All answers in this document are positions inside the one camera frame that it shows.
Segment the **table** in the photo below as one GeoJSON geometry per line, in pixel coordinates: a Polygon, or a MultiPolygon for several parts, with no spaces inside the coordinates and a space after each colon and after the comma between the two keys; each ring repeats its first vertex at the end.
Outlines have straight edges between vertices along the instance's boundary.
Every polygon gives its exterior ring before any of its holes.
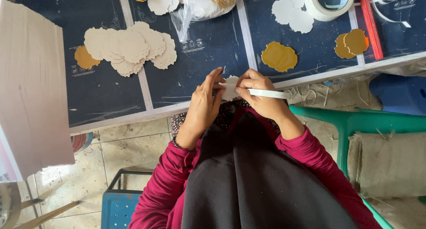
{"type": "Polygon", "coordinates": [[[426,19],[421,16],[426,14],[426,0],[399,0],[398,5],[379,6],[387,17],[406,20],[412,27],[389,23],[375,15],[385,55],[378,61],[371,47],[353,59],[339,58],[334,52],[338,35],[354,28],[367,31],[357,0],[347,13],[333,21],[315,20],[312,31],[307,34],[278,24],[270,11],[274,1],[239,0],[228,14],[192,22],[191,40],[180,43],[170,15],[155,15],[146,2],[16,0],[63,28],[72,135],[184,112],[196,85],[220,66],[225,67],[224,77],[239,76],[253,68],[269,76],[275,87],[289,88],[393,68],[426,57],[426,19]],[[160,70],[149,61],[144,70],[130,78],[120,76],[107,61],[89,70],[77,66],[75,48],[83,45],[88,28],[120,30],[133,25],[134,21],[144,21],[152,29],[171,35],[178,54],[174,65],[160,70]],[[296,51],[298,64],[294,69],[279,73],[262,62],[261,51],[272,41],[296,51]]]}

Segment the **person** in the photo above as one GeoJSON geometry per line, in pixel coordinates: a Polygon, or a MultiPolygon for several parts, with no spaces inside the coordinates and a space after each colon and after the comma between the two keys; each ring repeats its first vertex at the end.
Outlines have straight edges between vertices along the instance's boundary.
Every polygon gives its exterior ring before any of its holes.
{"type": "Polygon", "coordinates": [[[249,69],[235,88],[245,101],[221,106],[221,72],[173,117],[175,135],[129,229],[381,228],[285,101],[250,95],[247,88],[275,90],[267,77],[249,69]]]}

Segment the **green plastic chair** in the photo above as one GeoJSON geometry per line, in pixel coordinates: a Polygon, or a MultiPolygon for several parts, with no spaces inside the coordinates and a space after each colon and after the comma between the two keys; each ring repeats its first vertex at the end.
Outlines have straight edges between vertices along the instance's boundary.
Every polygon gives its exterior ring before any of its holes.
{"type": "MultiPolygon", "coordinates": [[[[317,119],[333,124],[339,133],[337,151],[337,166],[348,177],[348,137],[355,132],[378,134],[397,134],[426,132],[426,116],[414,116],[402,113],[391,113],[370,109],[356,108],[358,112],[345,112],[315,107],[290,106],[291,112],[308,118],[317,119]]],[[[394,229],[382,216],[364,199],[364,204],[373,213],[383,229],[394,229]]]]}

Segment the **magenta long-sleeve shirt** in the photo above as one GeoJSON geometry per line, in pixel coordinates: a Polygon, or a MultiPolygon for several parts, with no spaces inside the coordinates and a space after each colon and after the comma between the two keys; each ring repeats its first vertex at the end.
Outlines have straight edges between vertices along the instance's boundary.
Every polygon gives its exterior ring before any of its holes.
{"type": "MultiPolygon", "coordinates": [[[[276,146],[308,167],[348,211],[360,229],[380,229],[381,226],[331,155],[305,128],[305,133],[295,139],[285,140],[279,135],[275,140],[276,146]]],[[[199,139],[195,150],[189,151],[169,142],[139,198],[129,229],[181,229],[186,183],[189,173],[197,164],[200,143],[199,139]]]]}

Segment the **woman's left hand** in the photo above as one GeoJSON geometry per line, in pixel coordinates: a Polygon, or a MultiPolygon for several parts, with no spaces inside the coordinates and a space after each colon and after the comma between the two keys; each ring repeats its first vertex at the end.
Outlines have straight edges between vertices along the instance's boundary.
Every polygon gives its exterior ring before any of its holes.
{"type": "Polygon", "coordinates": [[[224,86],[215,83],[226,83],[226,80],[219,75],[222,70],[221,67],[213,70],[207,75],[203,84],[197,86],[192,94],[185,122],[181,125],[176,136],[176,144],[181,148],[194,149],[201,134],[210,127],[217,117],[222,94],[226,89],[224,86]],[[213,89],[220,89],[214,99],[212,98],[213,89]]]}

